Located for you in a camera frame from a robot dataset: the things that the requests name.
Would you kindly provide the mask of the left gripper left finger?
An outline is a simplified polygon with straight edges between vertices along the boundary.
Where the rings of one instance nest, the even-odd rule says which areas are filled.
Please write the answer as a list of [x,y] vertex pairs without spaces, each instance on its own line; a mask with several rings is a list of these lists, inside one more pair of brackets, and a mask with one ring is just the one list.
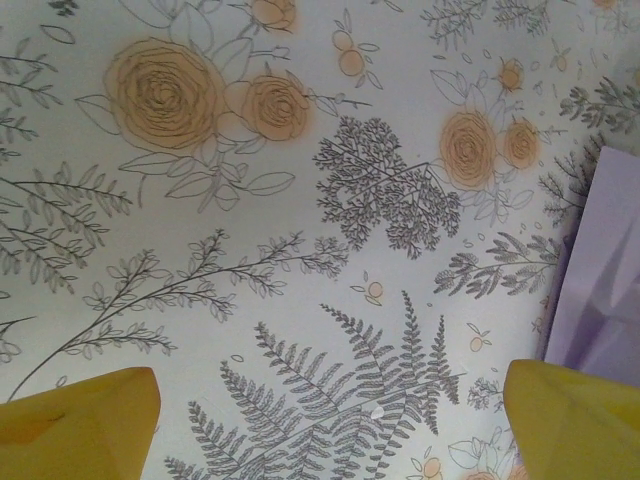
[[3,479],[139,479],[161,397],[133,367],[1,406]]

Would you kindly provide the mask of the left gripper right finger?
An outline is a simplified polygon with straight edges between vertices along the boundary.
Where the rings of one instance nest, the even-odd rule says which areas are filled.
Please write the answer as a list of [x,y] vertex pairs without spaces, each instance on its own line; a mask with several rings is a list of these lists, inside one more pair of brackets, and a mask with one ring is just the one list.
[[531,479],[637,479],[639,390],[534,360],[514,360],[504,406]]

